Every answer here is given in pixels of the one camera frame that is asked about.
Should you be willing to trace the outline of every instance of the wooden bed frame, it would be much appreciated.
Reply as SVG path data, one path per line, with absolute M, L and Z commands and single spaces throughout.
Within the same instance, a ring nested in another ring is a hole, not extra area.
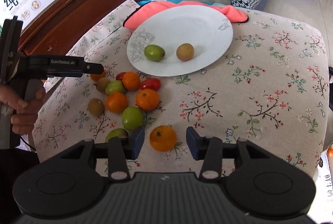
M 24 29 L 19 50 L 26 55 L 65 55 L 80 37 L 124 1 L 56 0 Z

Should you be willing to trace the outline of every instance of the table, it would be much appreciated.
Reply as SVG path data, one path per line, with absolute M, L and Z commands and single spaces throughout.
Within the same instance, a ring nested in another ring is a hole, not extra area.
M 106 75 L 136 71 L 126 56 L 132 31 L 122 27 L 138 5 L 121 4 L 92 27 L 68 55 L 102 63 Z M 144 115 L 145 143 L 137 160 L 128 160 L 133 175 L 147 172 L 199 172 L 185 141 L 193 126 L 201 136 L 213 135 L 234 143 L 246 138 L 314 175 L 327 125 L 328 68 L 325 44 L 313 27 L 255 10 L 244 10 L 249 22 L 233 24 L 234 40 L 212 65 L 188 75 L 161 78 L 160 105 Z M 141 80 L 150 76 L 138 72 Z M 50 89 L 57 78 L 45 83 Z M 126 93 L 134 105 L 135 92 Z M 86 138 L 104 142 L 112 129 L 122 127 L 121 116 L 105 112 L 90 115 L 91 98 L 106 99 L 88 75 L 66 78 L 43 106 L 33 133 L 41 161 Z M 171 125 L 178 142 L 166 153 L 154 151 L 149 133 L 158 125 Z M 97 172 L 107 174 L 101 160 Z M 224 161 L 223 176 L 234 170 Z

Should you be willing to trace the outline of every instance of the human hand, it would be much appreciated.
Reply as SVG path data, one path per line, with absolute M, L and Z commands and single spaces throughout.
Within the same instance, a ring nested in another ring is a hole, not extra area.
M 35 99 L 27 102 L 11 87 L 0 85 L 0 102 L 16 110 L 16 114 L 11 117 L 14 133 L 24 135 L 32 132 L 38 118 L 38 112 L 43 106 L 45 95 L 44 87 L 39 88 L 35 92 Z

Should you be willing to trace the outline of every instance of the cherry tomato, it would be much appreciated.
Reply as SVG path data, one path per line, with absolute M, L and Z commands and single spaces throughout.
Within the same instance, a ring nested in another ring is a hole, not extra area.
M 161 82 L 158 78 L 148 78 L 145 81 L 141 82 L 140 89 L 152 89 L 157 91 L 161 87 Z
M 116 76 L 116 80 L 122 80 L 123 76 L 126 74 L 126 72 L 122 72 Z
M 327 150 L 327 157 L 333 157 L 333 148 Z

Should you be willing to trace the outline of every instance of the blue pillow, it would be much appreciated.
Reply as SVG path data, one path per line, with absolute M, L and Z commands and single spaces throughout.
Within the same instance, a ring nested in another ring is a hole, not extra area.
M 173 3 L 186 2 L 186 1 L 182 1 L 182 0 L 147 0 L 147 1 L 137 2 L 137 4 L 142 6 L 149 2 L 154 2 L 154 1 L 167 1 L 167 2 L 173 2 Z M 224 4 L 221 4 L 221 3 L 213 3 L 213 2 L 202 2 L 202 3 L 207 4 L 207 5 L 221 6 L 221 7 L 225 6 Z

